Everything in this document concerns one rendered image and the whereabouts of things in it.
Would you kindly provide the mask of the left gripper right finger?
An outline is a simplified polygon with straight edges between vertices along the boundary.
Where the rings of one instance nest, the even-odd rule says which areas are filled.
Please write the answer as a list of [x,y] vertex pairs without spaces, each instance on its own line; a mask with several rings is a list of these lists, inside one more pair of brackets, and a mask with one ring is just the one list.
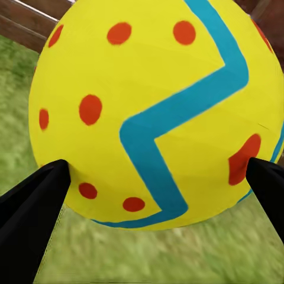
[[251,157],[246,180],[284,243],[284,167]]

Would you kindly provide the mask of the easter egg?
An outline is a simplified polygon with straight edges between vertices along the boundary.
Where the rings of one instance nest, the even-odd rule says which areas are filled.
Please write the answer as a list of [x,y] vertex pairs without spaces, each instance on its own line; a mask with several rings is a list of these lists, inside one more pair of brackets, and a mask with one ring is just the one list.
[[212,218],[252,193],[251,157],[284,153],[284,73],[232,0],[76,0],[35,69],[37,165],[66,160],[64,204],[98,224]]

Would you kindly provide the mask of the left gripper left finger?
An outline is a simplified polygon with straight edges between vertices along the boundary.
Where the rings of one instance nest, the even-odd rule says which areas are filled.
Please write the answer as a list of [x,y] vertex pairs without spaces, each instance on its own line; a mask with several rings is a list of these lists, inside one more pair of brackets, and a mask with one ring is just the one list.
[[0,197],[0,284],[33,284],[70,184],[60,159]]

